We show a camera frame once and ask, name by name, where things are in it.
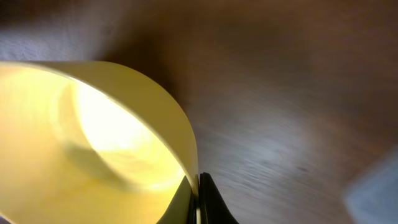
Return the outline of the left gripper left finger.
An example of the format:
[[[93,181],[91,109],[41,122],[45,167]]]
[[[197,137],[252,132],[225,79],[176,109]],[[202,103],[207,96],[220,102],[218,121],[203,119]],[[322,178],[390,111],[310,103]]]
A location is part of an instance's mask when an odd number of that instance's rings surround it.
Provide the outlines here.
[[[186,177],[157,224],[196,224],[196,196]]]

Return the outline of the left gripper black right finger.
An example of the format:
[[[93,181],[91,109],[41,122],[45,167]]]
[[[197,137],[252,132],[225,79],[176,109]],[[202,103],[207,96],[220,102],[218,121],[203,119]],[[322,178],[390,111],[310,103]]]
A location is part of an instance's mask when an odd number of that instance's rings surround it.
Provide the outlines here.
[[[198,200],[201,224],[238,224],[209,173],[200,174]]]

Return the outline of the yellow small bowl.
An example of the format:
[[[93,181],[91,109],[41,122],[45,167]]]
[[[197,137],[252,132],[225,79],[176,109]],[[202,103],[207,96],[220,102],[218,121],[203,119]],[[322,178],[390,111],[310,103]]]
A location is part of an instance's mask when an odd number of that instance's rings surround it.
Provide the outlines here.
[[[193,129],[149,77],[109,62],[1,62],[1,218],[157,223],[184,177],[197,198]]]

